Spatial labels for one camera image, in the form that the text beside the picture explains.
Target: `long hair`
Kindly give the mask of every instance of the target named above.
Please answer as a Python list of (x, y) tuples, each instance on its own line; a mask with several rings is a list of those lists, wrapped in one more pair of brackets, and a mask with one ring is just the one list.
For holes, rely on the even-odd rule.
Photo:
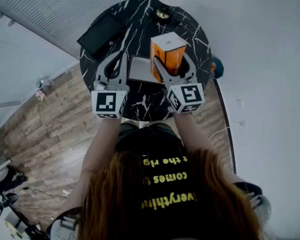
[[(202, 237), (261, 239), (261, 226), (247, 195), (227, 183), (218, 154), (197, 150), (187, 159), (204, 221)], [(145, 238), (139, 223), (145, 170), (136, 156), (116, 153), (104, 170), (91, 176), (80, 240)]]

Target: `small gold object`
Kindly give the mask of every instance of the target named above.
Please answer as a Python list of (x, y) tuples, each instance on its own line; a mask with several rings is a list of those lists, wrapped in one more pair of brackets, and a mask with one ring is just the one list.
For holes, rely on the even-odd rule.
[(160, 8), (156, 10), (156, 15), (161, 19), (168, 19), (170, 17), (168, 10), (165, 8)]

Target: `person's left arm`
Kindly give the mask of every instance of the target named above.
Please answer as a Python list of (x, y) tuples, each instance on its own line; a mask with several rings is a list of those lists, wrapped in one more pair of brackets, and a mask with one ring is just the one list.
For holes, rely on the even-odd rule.
[(120, 119), (103, 119), (82, 163), (81, 174), (59, 215), (72, 208), (82, 207), (92, 174), (101, 170), (113, 155), (121, 125)]

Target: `person's right arm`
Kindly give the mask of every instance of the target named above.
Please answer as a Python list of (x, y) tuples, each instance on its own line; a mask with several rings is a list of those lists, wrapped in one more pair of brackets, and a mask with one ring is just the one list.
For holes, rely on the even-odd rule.
[[(197, 125), (191, 113), (174, 113), (173, 116), (183, 145), (188, 152), (193, 152), (198, 149), (214, 151), (210, 141)], [(223, 176), (229, 183), (244, 182), (242, 178), (238, 177), (226, 167), (223, 168)]]

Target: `black t-shirt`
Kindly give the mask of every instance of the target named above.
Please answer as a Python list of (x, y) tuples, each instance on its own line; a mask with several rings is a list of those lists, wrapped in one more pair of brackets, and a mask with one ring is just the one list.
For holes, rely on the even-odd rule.
[[(145, 168), (141, 223), (147, 239), (201, 239), (203, 225), (194, 186), (188, 171), (186, 150), (180, 139), (166, 132), (136, 131), (116, 146), (119, 152), (131, 151)], [(236, 186), (247, 194), (262, 195), (251, 183)]]

